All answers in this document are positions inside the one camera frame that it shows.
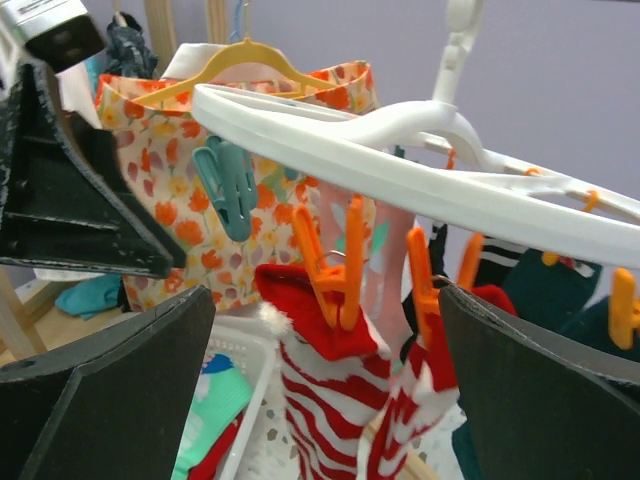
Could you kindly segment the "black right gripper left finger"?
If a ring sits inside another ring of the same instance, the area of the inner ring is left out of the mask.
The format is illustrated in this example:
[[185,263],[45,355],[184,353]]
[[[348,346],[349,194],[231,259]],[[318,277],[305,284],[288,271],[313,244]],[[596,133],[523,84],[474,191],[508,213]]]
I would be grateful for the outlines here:
[[2,478],[170,478],[214,316],[197,286],[3,366]]

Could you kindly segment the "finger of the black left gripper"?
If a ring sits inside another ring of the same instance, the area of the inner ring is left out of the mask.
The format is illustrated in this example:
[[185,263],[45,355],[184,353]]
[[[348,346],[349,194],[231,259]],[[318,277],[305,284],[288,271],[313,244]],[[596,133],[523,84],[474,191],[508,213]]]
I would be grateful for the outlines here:
[[131,191],[114,135],[63,109],[42,62],[1,103],[1,261],[165,278],[186,254]]

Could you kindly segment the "red white striped sock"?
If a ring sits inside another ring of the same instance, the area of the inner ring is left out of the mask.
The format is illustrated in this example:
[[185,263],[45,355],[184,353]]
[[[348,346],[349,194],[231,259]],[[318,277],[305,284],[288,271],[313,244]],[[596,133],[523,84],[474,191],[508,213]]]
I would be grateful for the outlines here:
[[442,317],[426,314],[431,337],[418,337],[392,388],[374,436],[366,468],[368,479],[394,479],[405,464],[409,443],[429,431],[459,397]]

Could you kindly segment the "white round sock hanger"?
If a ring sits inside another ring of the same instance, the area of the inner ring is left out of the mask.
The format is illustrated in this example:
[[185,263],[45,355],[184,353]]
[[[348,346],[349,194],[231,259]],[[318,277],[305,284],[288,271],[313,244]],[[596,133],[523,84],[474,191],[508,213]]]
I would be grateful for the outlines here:
[[596,213],[551,202],[588,182],[484,148],[454,103],[484,5],[452,1],[433,95],[362,116],[213,84],[192,114],[224,140],[293,170],[405,211],[603,265],[639,265],[639,204],[600,189]]

